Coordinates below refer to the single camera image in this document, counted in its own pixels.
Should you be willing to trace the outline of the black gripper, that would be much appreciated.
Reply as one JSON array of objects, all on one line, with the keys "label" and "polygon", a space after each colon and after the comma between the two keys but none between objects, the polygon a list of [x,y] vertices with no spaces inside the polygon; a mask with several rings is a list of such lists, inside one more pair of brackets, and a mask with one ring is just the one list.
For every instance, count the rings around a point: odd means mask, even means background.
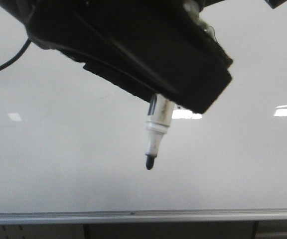
[{"label": "black gripper", "polygon": [[211,0],[0,0],[28,39],[130,94],[202,114],[230,84],[232,59],[198,24]]}]

